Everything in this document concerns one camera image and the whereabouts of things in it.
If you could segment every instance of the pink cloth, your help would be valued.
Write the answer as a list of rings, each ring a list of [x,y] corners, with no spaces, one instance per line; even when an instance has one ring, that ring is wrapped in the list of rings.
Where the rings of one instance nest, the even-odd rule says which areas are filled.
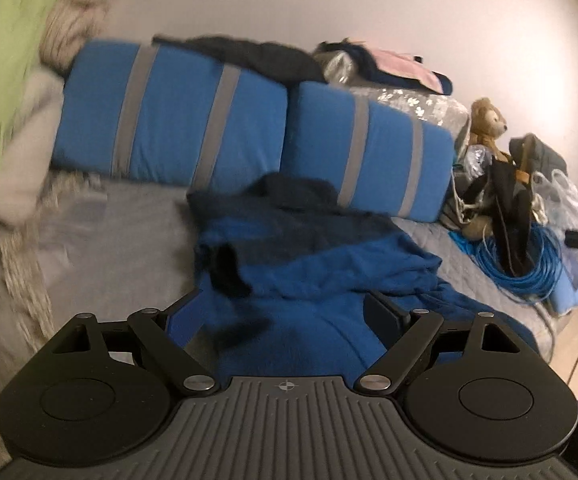
[[[415,61],[413,56],[409,54],[396,54],[389,50],[380,50],[379,48],[373,48],[367,45],[364,45],[364,47],[375,60],[378,70],[398,77],[417,79],[422,85],[434,92],[439,94],[444,93],[443,86],[436,74],[426,69],[421,63]]]

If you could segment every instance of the blue cushion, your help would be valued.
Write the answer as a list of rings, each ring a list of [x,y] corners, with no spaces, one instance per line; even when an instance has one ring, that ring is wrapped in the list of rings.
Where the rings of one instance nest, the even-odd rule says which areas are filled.
[[[54,165],[112,175],[118,120],[138,48],[92,41],[78,54],[65,85]],[[191,184],[223,67],[195,52],[159,46],[139,108],[128,178]],[[286,116],[286,88],[242,69],[209,188],[239,192],[278,171]]]
[[[323,178],[340,190],[354,129],[355,100],[350,92],[305,82],[290,94],[281,172]],[[444,128],[421,121],[421,165],[411,179],[413,120],[407,114],[368,103],[368,128],[352,207],[397,216],[407,186],[415,198],[402,214],[432,222],[445,199],[454,160],[454,142]]]

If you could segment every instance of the gray stripe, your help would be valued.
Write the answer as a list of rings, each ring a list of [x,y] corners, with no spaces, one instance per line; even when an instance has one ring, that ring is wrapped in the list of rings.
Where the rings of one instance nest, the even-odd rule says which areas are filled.
[[[238,86],[240,68],[225,64],[220,77],[218,88],[215,91],[213,105],[205,128],[205,138],[200,148],[198,163],[195,166],[194,178],[191,181],[192,189],[206,189],[211,182],[213,168],[218,159],[220,145],[223,143],[224,126],[229,118],[231,102]]]
[[[423,129],[422,121],[411,118],[412,139],[411,139],[411,165],[409,166],[409,178],[405,196],[402,198],[398,216],[406,218],[411,213],[416,193],[418,192],[418,181],[420,180],[420,171],[422,170],[422,150],[423,150]]]
[[[345,168],[345,176],[342,178],[340,193],[338,193],[338,205],[347,207],[354,198],[355,185],[358,183],[360,168],[365,156],[367,144],[367,132],[369,131],[369,99],[354,95],[354,129],[351,132],[351,146],[349,158]]]
[[[138,125],[142,98],[147,88],[153,61],[158,54],[158,47],[141,45],[133,60],[127,88],[124,91],[124,101],[118,118],[118,129],[115,132],[114,155],[111,162],[111,176],[129,176],[129,164],[135,129]]]

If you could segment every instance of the teddy bear head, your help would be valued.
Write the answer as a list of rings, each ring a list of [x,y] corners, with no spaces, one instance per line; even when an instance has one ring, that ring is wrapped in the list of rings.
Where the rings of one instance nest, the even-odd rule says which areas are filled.
[[[498,139],[507,131],[507,120],[487,97],[472,105],[472,131],[479,136]]]

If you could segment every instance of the brown stuffed toy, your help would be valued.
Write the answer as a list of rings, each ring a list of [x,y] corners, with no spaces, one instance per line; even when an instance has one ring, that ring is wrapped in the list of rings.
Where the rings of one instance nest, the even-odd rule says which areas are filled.
[[[472,129],[469,144],[482,144],[492,150],[498,160],[508,158],[496,146],[496,139],[507,131],[507,120],[489,98],[478,99],[472,105]]]

